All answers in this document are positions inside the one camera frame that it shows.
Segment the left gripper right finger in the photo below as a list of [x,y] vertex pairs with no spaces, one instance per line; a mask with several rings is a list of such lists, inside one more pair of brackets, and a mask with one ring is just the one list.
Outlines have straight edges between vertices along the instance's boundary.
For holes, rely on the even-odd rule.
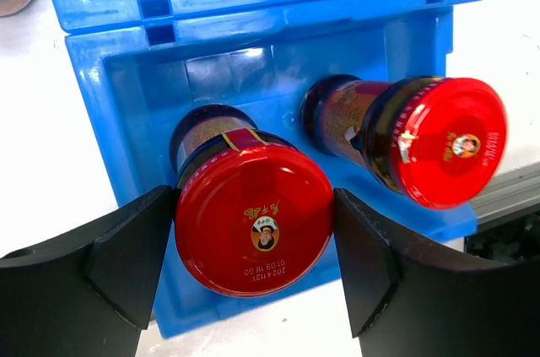
[[456,251],[335,190],[351,333],[365,356],[536,356],[539,261]]

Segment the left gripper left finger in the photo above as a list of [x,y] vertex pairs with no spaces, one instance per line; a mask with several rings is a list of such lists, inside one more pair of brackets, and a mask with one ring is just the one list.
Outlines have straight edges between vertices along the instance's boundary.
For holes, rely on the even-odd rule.
[[118,210],[1,259],[3,356],[133,356],[152,314],[176,193]]

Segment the red-lid sauce jar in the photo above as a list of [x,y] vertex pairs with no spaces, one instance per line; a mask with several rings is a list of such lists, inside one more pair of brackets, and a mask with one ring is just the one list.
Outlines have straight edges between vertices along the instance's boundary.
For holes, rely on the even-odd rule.
[[389,82],[332,75],[306,91],[300,120],[321,152],[433,209],[460,206],[487,186],[508,130],[491,86],[435,76]]
[[175,243],[206,288],[270,295],[303,278],[330,242],[334,194],[322,168],[243,111],[203,105],[170,139]]

